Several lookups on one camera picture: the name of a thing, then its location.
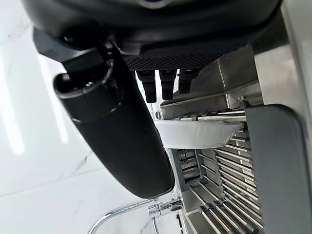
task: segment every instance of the metal grate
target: metal grate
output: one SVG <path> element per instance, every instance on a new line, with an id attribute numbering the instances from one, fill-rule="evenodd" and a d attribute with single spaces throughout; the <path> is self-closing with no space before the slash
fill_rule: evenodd
<path id="1" fill-rule="evenodd" d="M 215 116 L 240 116 L 238 121 L 245 121 L 244 111 Z M 201 120 L 209 115 L 196 117 Z M 213 230 L 212 233 L 264 233 L 247 125 L 226 146 L 197 149 L 195 156 L 202 159 L 199 167 L 204 173 L 197 183 L 189 183 L 188 188 L 201 205 L 189 214 L 200 213 L 209 225 L 206 231 Z"/>

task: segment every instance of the chrome pipe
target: chrome pipe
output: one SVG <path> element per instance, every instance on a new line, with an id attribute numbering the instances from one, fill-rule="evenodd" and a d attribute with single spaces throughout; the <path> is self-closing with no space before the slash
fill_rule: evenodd
<path id="1" fill-rule="evenodd" d="M 233 160 L 230 160 L 230 159 L 227 159 L 227 158 L 225 158 L 225 157 L 216 155 L 215 158 L 220 159 L 220 160 L 222 160 L 222 161 L 225 161 L 225 162 L 227 162 L 227 163 L 229 163 L 229 164 L 231 164 L 231 165 L 233 165 L 233 166 L 239 167 L 239 168 L 241 168 L 241 169 L 243 169 L 243 170 L 245 170 L 245 171 L 247 171 L 247 172 L 252 172 L 252 171 L 253 171 L 252 167 L 242 165 L 242 164 L 240 164 L 240 163 L 237 163 L 237 162 L 235 162 L 235 161 L 233 161 Z"/>
<path id="2" fill-rule="evenodd" d="M 232 181 L 228 180 L 227 178 L 221 176 L 220 177 L 222 181 L 226 182 L 227 184 L 231 185 L 232 187 L 236 188 L 237 190 L 241 191 L 242 193 L 244 193 L 245 195 L 249 196 L 250 198 L 258 201 L 258 198 L 259 196 L 258 195 L 255 195 L 255 194 L 252 194 L 251 192 L 247 191 L 246 189 L 238 186 L 237 184 L 233 183 Z"/>
<path id="3" fill-rule="evenodd" d="M 88 234 L 95 234 L 97 232 L 97 230 L 100 228 L 101 225 L 103 225 L 104 222 L 106 222 L 107 220 L 116 217 L 118 215 L 130 212 L 130 211 L 134 211 L 137 210 L 141 207 L 147 206 L 150 203 L 155 203 L 155 199 L 149 199 L 149 200 L 144 200 L 144 201 L 139 201 L 139 202 L 135 202 L 132 203 L 130 205 L 127 206 L 122 206 L 119 207 L 117 209 L 111 210 L 109 212 L 107 212 L 106 214 L 102 215 L 90 228 L 90 230 L 88 231 Z"/>
<path id="4" fill-rule="evenodd" d="M 236 176 L 234 176 L 234 175 L 232 175 L 232 174 L 230 174 L 230 173 L 227 173 L 226 171 L 224 171 L 224 170 L 222 170 L 222 169 L 219 169 L 219 172 L 220 172 L 221 174 L 227 176 L 228 178 L 231 178 L 232 180 L 234 180 L 234 181 L 240 183 L 241 185 L 245 186 L 246 188 L 249 188 L 250 190 L 252 190 L 252 191 L 254 191 L 254 192 L 256 191 L 256 187 L 255 187 L 255 186 L 253 186 L 253 185 L 251 185 L 251 184 L 249 184 L 249 183 L 247 183 L 247 182 L 241 180 L 240 178 L 237 178 Z"/>
<path id="5" fill-rule="evenodd" d="M 222 153 L 222 154 L 225 154 L 225 155 L 228 155 L 228 156 L 231 156 L 233 158 L 237 158 L 239 160 L 243 160 L 245 162 L 250 162 L 251 161 L 251 159 L 249 157 L 246 157 L 246 156 L 243 156 L 243 155 L 238 155 L 238 154 L 226 151 L 226 150 L 214 149 L 214 151 Z"/>
<path id="6" fill-rule="evenodd" d="M 242 199 L 244 202 L 246 202 L 247 204 L 251 205 L 252 207 L 254 207 L 256 210 L 260 210 L 260 207 L 256 204 L 254 204 L 252 201 L 248 200 L 246 197 L 244 197 L 243 195 L 241 195 L 240 193 L 238 193 L 237 191 L 235 191 L 234 189 L 232 189 L 231 187 L 229 187 L 226 184 L 223 184 L 223 187 L 226 188 L 227 190 L 229 190 L 231 193 L 233 193 L 234 195 L 238 196 L 240 199 Z"/>
<path id="7" fill-rule="evenodd" d="M 228 165 L 225 165 L 225 164 L 223 164 L 221 162 L 217 162 L 217 165 L 222 167 L 222 168 L 224 168 L 224 169 L 226 169 L 226 170 L 229 170 L 230 172 L 233 172 L 233 173 L 235 173 L 235 174 L 237 174 L 237 175 L 239 175 L 239 176 L 241 176 L 241 177 L 243 177 L 243 178 L 245 178 L 247 180 L 254 181 L 254 176 L 253 175 L 248 175 L 246 173 L 240 172 L 239 170 L 236 170 L 236 169 L 234 169 L 234 168 L 232 168 L 232 167 L 230 167 Z"/>
<path id="8" fill-rule="evenodd" d="M 155 234 L 159 234 L 155 217 L 152 218 L 152 222 L 153 222 L 153 227 L 154 227 Z"/>

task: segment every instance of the metal bar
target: metal bar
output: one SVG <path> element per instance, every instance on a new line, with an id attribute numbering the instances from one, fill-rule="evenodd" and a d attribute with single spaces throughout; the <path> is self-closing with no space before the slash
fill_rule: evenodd
<path id="1" fill-rule="evenodd" d="M 184 175 L 187 175 L 187 174 L 190 174 L 190 173 L 193 173 L 193 172 L 198 172 L 199 171 L 199 168 L 195 168 L 195 169 L 192 169 L 192 170 L 189 170 L 189 171 L 186 171 L 186 172 L 182 172 Z"/>
<path id="2" fill-rule="evenodd" d="M 193 187 L 191 185 L 189 185 L 189 188 L 191 190 L 191 192 L 197 197 L 197 199 L 203 204 L 206 205 L 207 203 L 205 202 L 205 200 L 193 189 Z M 207 216 L 207 214 L 202 211 L 201 214 L 203 215 L 203 217 L 207 220 L 207 222 L 210 224 L 210 226 L 215 230 L 215 232 L 217 234 L 222 234 L 222 232 L 219 230 L 219 228 L 213 223 L 213 221 Z"/>
<path id="3" fill-rule="evenodd" d="M 222 219 L 220 219 L 219 216 L 217 216 L 217 214 L 212 209 L 209 209 L 209 212 L 228 233 L 231 231 L 230 227 L 225 222 L 223 222 Z"/>
<path id="4" fill-rule="evenodd" d="M 206 156 L 206 155 L 203 155 L 203 154 L 201 154 L 201 153 L 197 153 L 197 154 L 198 154 L 199 156 L 203 157 L 204 159 L 210 161 L 210 162 L 213 162 L 213 161 L 214 161 L 213 158 L 210 158 L 210 157 L 208 157 L 208 156 Z"/>
<path id="5" fill-rule="evenodd" d="M 252 201 L 248 200 L 246 197 L 244 197 L 243 195 L 241 195 L 240 193 L 238 193 L 237 191 L 235 191 L 234 189 L 232 189 L 231 187 L 229 187 L 226 184 L 222 184 L 224 188 L 226 188 L 227 190 L 229 190 L 231 193 L 235 194 L 236 196 L 238 196 L 240 199 L 242 199 L 244 202 L 248 203 L 249 205 L 251 205 L 252 207 L 254 207 L 256 210 L 260 210 L 260 207 L 256 204 L 254 204 Z"/>
<path id="6" fill-rule="evenodd" d="M 198 183 L 207 193 L 209 193 L 215 200 L 218 200 L 219 198 L 212 192 L 210 191 L 202 182 Z"/>
<path id="7" fill-rule="evenodd" d="M 219 230 L 219 228 L 213 223 L 213 221 L 207 216 L 205 212 L 201 212 L 201 214 L 204 216 L 204 218 L 207 220 L 207 222 L 210 224 L 210 226 L 214 229 L 214 231 L 217 234 L 222 234 L 222 232 Z"/>
<path id="8" fill-rule="evenodd" d="M 241 111 L 219 112 L 218 115 L 233 115 L 233 114 L 242 114 L 242 113 L 245 113 L 245 111 L 241 110 Z"/>
<path id="9" fill-rule="evenodd" d="M 245 162 L 250 162 L 250 160 L 251 160 L 249 157 L 246 157 L 246 156 L 243 156 L 243 155 L 238 155 L 238 154 L 226 151 L 226 150 L 214 149 L 214 151 L 222 153 L 222 154 L 225 154 L 225 155 L 228 155 L 228 156 L 231 156 L 231 157 L 234 157 L 234 158 L 237 158 L 239 160 L 243 160 Z"/>
<path id="10" fill-rule="evenodd" d="M 198 120 L 247 122 L 246 116 L 202 116 L 198 117 Z"/>
<path id="11" fill-rule="evenodd" d="M 188 164 L 188 163 L 191 163 L 191 162 L 197 162 L 197 158 L 192 158 L 192 159 L 189 159 L 189 160 L 182 161 L 181 165 L 185 165 L 185 164 Z"/>
<path id="12" fill-rule="evenodd" d="M 251 175 L 248 175 L 246 173 L 240 172 L 239 170 L 236 170 L 236 169 L 234 169 L 232 167 L 229 167 L 228 165 L 225 165 L 225 164 L 223 164 L 221 162 L 217 162 L 217 165 L 220 166 L 220 167 L 223 167 L 224 169 L 229 170 L 230 172 L 233 172 L 233 173 L 235 173 L 235 174 L 237 174 L 237 175 L 239 175 L 239 176 L 241 176 L 241 177 L 243 177 L 245 179 L 248 179 L 250 181 L 254 181 L 254 176 L 251 176 Z"/>
<path id="13" fill-rule="evenodd" d="M 218 197 L 206 186 L 200 183 L 200 185 L 205 189 L 206 192 L 208 192 L 212 197 L 214 197 L 215 200 L 218 200 Z M 239 214 L 237 214 L 235 211 L 233 211 L 229 206 L 227 206 L 225 203 L 222 204 L 223 207 L 225 207 L 231 214 L 233 214 L 244 226 L 246 226 L 248 223 L 246 220 L 244 220 Z M 226 215 L 221 208 L 216 206 L 217 210 L 233 225 L 235 228 L 238 228 L 237 223 L 233 223 L 234 220 L 232 220 L 228 215 Z"/>
<path id="14" fill-rule="evenodd" d="M 219 211 L 220 214 L 223 215 L 223 217 L 225 217 L 229 223 L 231 223 L 236 229 L 239 228 L 238 223 L 236 223 L 233 219 L 231 219 L 231 217 L 229 217 L 219 206 L 215 207 L 217 209 L 217 211 Z"/>
<path id="15" fill-rule="evenodd" d="M 194 188 L 193 188 L 191 185 L 189 185 L 189 188 L 190 188 L 191 192 L 197 197 L 197 199 L 198 199 L 203 205 L 205 205 L 205 204 L 206 204 L 205 200 L 194 190 Z"/>
<path id="16" fill-rule="evenodd" d="M 225 161 L 225 162 L 227 162 L 227 163 L 229 163 L 229 164 L 231 164 L 233 166 L 239 167 L 239 168 L 241 168 L 241 169 L 243 169 L 243 170 L 245 170 L 247 172 L 252 172 L 253 171 L 252 167 L 248 167 L 248 166 L 242 165 L 240 163 L 237 163 L 237 162 L 235 162 L 233 160 L 230 160 L 230 159 L 227 159 L 225 157 L 216 155 L 215 158 L 220 159 L 222 161 Z"/>
<path id="17" fill-rule="evenodd" d="M 220 178 L 221 178 L 221 180 L 223 180 L 224 182 L 230 184 L 232 187 L 236 188 L 237 190 L 240 190 L 241 192 L 243 192 L 243 193 L 246 194 L 247 196 L 251 197 L 252 199 L 254 199 L 254 200 L 256 200 L 256 201 L 258 201 L 258 198 L 259 198 L 258 195 L 255 195 L 255 194 L 252 194 L 252 193 L 248 192 L 246 189 L 244 189 L 244 188 L 238 186 L 237 184 L 231 182 L 230 180 L 228 180 L 227 178 L 225 178 L 225 177 L 223 177 L 223 176 L 221 176 Z"/>
<path id="18" fill-rule="evenodd" d="M 236 209 L 238 209 L 243 215 L 245 215 L 251 222 L 253 222 L 255 225 L 257 225 L 260 228 L 263 228 L 263 225 L 255 220 L 252 216 L 250 216 L 246 211 L 244 211 L 242 208 L 237 206 L 234 202 L 232 202 L 230 199 L 225 198 L 232 206 L 234 206 Z"/>
<path id="19" fill-rule="evenodd" d="M 186 168 L 182 168 L 183 171 L 187 171 L 189 169 L 193 169 L 193 168 L 198 168 L 197 165 L 193 165 L 193 166 L 189 166 L 189 167 L 186 167 Z"/>
<path id="20" fill-rule="evenodd" d="M 96 231 L 99 229 L 99 227 L 106 222 L 108 219 L 113 218 L 115 216 L 130 212 L 130 211 L 134 211 L 137 210 L 141 207 L 147 206 L 150 203 L 154 203 L 155 199 L 149 199 L 149 200 L 144 200 L 144 201 L 140 201 L 140 202 L 136 202 L 136 203 L 132 203 L 130 205 L 127 206 L 123 206 L 123 207 L 119 207 L 117 209 L 111 210 L 109 212 L 107 212 L 106 214 L 104 214 L 103 216 L 101 216 L 90 228 L 88 234 L 95 234 Z"/>
<path id="21" fill-rule="evenodd" d="M 227 209 L 233 216 L 235 216 L 239 222 L 241 222 L 244 226 L 247 225 L 247 221 L 244 220 L 241 216 L 239 216 L 235 211 L 233 211 L 226 203 L 223 203 L 222 206 Z"/>
<path id="22" fill-rule="evenodd" d="M 212 179 L 210 179 L 208 176 L 203 175 L 203 177 L 206 178 L 209 182 L 211 182 L 211 183 L 214 184 L 215 186 L 219 187 L 219 185 L 218 185 L 216 182 L 214 182 Z"/>
<path id="23" fill-rule="evenodd" d="M 243 207 L 246 211 L 248 211 L 249 213 L 251 213 L 253 216 L 255 216 L 258 219 L 261 219 L 261 215 L 259 215 L 257 212 L 255 212 L 253 209 L 251 209 L 250 207 L 248 207 L 247 205 L 245 205 L 243 202 L 241 202 L 240 200 L 238 200 L 236 197 L 234 197 L 232 194 L 228 193 L 227 191 L 224 191 L 224 194 L 226 196 L 228 196 L 230 199 L 232 199 L 233 201 L 235 201 L 237 204 L 240 205 L 240 207 Z"/>
<path id="24" fill-rule="evenodd" d="M 231 148 L 231 149 L 234 149 L 234 150 L 239 150 L 241 152 L 246 152 L 248 154 L 251 154 L 251 149 L 248 149 L 246 147 L 237 146 L 237 145 L 231 145 L 231 144 L 227 144 L 224 147 Z"/>
<path id="25" fill-rule="evenodd" d="M 211 172 L 212 174 L 216 174 L 216 171 L 214 171 L 213 169 L 210 169 L 210 168 L 207 167 L 206 165 L 201 164 L 201 166 L 202 166 L 203 168 L 205 168 L 207 171 Z"/>
<path id="26" fill-rule="evenodd" d="M 238 137 L 238 136 L 234 136 L 234 137 L 232 137 L 230 140 L 234 140 L 234 141 L 238 141 L 238 142 L 246 142 L 246 141 L 249 141 L 249 139 L 247 139 L 247 138 Z"/>
<path id="27" fill-rule="evenodd" d="M 228 178 L 231 178 L 232 180 L 240 183 L 241 185 L 245 186 L 246 188 L 249 188 L 250 190 L 252 191 L 256 191 L 256 187 L 241 180 L 240 178 L 237 178 L 236 176 L 230 174 L 230 173 L 227 173 L 226 171 L 222 170 L 222 169 L 219 169 L 219 172 L 222 173 L 223 175 L 227 176 Z"/>
<path id="28" fill-rule="evenodd" d="M 152 218 L 152 222 L 153 222 L 153 227 L 154 227 L 155 234 L 159 234 L 155 217 Z"/>

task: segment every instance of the marble surface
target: marble surface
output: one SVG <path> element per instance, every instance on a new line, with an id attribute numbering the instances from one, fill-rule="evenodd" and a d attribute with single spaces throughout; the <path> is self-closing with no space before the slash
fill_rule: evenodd
<path id="1" fill-rule="evenodd" d="M 86 234 L 106 211 L 138 201 L 97 159 L 52 90 L 63 67 L 36 52 L 19 0 L 0 1 L 0 233 Z M 179 234 L 176 215 L 157 220 Z M 146 208 L 99 234 L 150 234 Z"/>

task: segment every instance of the white plastic piece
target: white plastic piece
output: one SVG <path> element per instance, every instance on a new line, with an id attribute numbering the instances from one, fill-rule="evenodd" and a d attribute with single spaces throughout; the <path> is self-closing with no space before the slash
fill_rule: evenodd
<path id="1" fill-rule="evenodd" d="M 242 123 L 222 121 L 155 121 L 164 148 L 208 149 L 225 146 Z"/>

